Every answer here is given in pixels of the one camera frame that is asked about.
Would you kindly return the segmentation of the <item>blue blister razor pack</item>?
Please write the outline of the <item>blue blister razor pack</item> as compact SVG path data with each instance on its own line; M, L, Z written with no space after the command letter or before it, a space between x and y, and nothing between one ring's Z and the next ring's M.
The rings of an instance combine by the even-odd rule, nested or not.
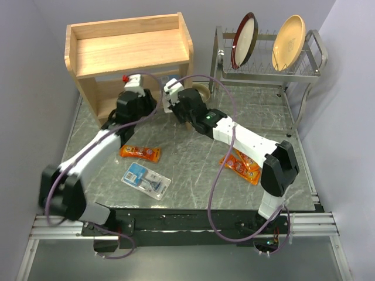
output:
M180 79L180 76L178 74L170 74L170 75L165 75L162 77L159 77L159 81L161 82L162 86L164 87L170 80L178 80Z
M158 201L163 199L172 182L171 179L135 162L127 169L121 181Z

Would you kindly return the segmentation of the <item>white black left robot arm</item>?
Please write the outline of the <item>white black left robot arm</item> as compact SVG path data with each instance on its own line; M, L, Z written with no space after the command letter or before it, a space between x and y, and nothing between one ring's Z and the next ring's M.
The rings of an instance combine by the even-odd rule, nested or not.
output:
M39 193L45 216L92 222L101 234L112 234L117 226L115 215L110 208L87 201L84 187L107 158L133 136L136 124L156 113L157 105L149 89L126 88L105 124L79 153L58 166L48 165L42 172Z

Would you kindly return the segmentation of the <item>orange razor pack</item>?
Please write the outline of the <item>orange razor pack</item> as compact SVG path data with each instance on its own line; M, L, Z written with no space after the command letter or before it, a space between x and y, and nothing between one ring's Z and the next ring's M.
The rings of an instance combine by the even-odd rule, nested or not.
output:
M243 162L241 159L236 158L234 155L230 155L225 161L224 166L231 169L241 178L247 180L252 185L257 185L261 176L261 169L252 160L249 162Z
M124 145L120 148L121 157L136 157L151 162L158 162L161 156L161 148L148 148Z
M249 172L254 172L260 169L259 165L252 158L248 157L243 152L240 152L237 149L235 149L234 151Z

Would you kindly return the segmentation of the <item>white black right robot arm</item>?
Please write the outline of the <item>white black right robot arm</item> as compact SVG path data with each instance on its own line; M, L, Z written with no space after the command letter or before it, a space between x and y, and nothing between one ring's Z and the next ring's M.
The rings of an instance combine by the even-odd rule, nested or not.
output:
M264 138L220 110L208 109L194 88L166 86L163 104L181 123L188 122L198 133L232 146L261 168L264 194L256 225L261 232L270 233L277 226L273 213L281 206L287 188L299 173L293 146L286 140L278 143Z

